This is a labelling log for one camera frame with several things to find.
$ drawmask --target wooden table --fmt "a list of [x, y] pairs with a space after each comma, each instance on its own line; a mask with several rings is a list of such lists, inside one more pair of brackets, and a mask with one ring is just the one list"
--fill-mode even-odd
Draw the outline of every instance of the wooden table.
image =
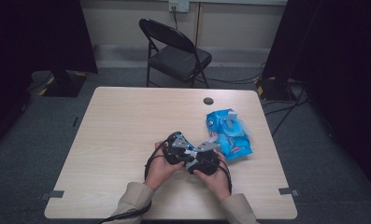
[[[210, 97], [213, 105], [203, 100]], [[116, 209], [127, 183], [143, 182], [154, 143], [181, 131], [194, 145], [208, 138], [206, 114], [233, 108], [249, 127], [253, 153], [229, 162], [233, 193], [244, 193], [257, 218], [293, 219], [288, 183], [254, 91], [100, 87], [94, 92], [54, 190], [47, 218], [104, 218]], [[224, 219], [213, 195], [181, 170], [164, 183], [145, 219]]]

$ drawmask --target chair seat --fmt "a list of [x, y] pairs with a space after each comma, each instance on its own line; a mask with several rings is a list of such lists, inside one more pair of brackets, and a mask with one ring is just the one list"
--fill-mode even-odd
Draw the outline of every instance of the chair seat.
[[[202, 49], [196, 49], [196, 51], [203, 70], [211, 63], [211, 54]], [[150, 57], [149, 64], [154, 69], [182, 81], [191, 81], [194, 76], [198, 75], [196, 74], [194, 55], [170, 46]]]

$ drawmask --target person's right hand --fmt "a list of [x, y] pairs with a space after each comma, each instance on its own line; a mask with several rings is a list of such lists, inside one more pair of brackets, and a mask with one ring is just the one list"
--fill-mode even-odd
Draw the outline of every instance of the person's right hand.
[[[228, 171], [227, 167], [223, 164], [223, 162], [225, 162], [225, 156], [220, 152], [217, 152], [217, 154], [221, 159], [220, 167]], [[218, 168], [217, 172], [213, 175], [205, 175], [203, 172], [198, 170], [194, 170], [193, 173], [205, 182], [218, 201], [222, 202], [224, 199], [231, 196], [228, 186], [228, 178], [222, 169]]]

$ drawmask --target beige sleeve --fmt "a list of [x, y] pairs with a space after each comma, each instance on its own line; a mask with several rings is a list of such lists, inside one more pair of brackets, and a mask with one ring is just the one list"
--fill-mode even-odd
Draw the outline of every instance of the beige sleeve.
[[[129, 210], [132, 209], [142, 209], [146, 207], [155, 192], [150, 189], [148, 186], [141, 184], [141, 183], [136, 183], [136, 182], [131, 182], [127, 185], [127, 190], [124, 192], [123, 196], [121, 196], [121, 199], [118, 202], [118, 208], [116, 211], [112, 214], [112, 216], [122, 214], [125, 212], [128, 212]], [[141, 222], [142, 217], [134, 217], [134, 218], [129, 218], [129, 219], [122, 219], [122, 220], [115, 220], [111, 222], [106, 222], [109, 224], [138, 224]]]
[[221, 202], [226, 219], [231, 224], [257, 224], [249, 201], [244, 194], [232, 195]]

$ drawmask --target plastic packaging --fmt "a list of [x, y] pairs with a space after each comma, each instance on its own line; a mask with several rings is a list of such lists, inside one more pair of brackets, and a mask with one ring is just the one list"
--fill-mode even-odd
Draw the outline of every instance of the plastic packaging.
[[237, 118], [233, 109], [224, 109], [207, 114], [207, 128], [210, 137], [216, 137], [226, 160], [243, 157], [252, 153], [248, 135], [250, 131]]

